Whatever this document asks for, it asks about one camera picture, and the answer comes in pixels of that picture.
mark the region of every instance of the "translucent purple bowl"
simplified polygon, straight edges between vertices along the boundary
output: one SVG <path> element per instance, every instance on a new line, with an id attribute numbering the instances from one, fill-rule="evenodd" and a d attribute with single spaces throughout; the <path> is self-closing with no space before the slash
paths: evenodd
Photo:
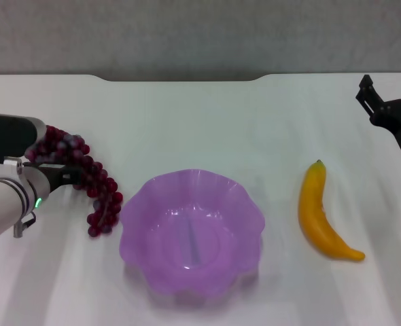
<path id="1" fill-rule="evenodd" d="M 212 172 L 155 177 L 120 216 L 120 256 L 160 293 L 219 295 L 260 261 L 264 216 L 242 185 Z"/>

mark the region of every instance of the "purple bowl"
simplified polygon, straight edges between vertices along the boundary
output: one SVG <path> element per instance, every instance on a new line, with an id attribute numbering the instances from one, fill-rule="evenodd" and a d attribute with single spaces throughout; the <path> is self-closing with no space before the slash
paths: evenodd
<path id="1" fill-rule="evenodd" d="M 242 185 L 212 172 L 155 177 L 120 216 L 120 256 L 160 293 L 219 295 L 260 261 L 264 216 Z"/>

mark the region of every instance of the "gray wall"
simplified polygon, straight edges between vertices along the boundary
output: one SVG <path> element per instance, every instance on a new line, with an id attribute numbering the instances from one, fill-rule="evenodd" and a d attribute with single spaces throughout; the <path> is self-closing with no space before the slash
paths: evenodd
<path id="1" fill-rule="evenodd" d="M 0 73 L 401 71 L 401 0 L 0 0 Z"/>

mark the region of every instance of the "green indicator light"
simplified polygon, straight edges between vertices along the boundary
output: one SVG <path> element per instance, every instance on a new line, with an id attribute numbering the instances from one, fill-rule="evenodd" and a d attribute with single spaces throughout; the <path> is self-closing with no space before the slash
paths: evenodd
<path id="1" fill-rule="evenodd" d="M 42 203 L 42 198 L 38 198 L 36 200 L 36 205 L 35 205 L 35 209 L 39 208 L 40 204 Z"/>

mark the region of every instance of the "banana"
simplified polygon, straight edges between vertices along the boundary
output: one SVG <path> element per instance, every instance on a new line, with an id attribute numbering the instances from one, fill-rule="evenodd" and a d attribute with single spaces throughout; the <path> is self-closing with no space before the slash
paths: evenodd
<path id="1" fill-rule="evenodd" d="M 326 167 L 318 160 L 312 164 L 303 180 L 298 202 L 298 220 L 307 239 L 323 254 L 334 259 L 362 261 L 365 254 L 350 248 L 326 219 L 323 191 Z"/>

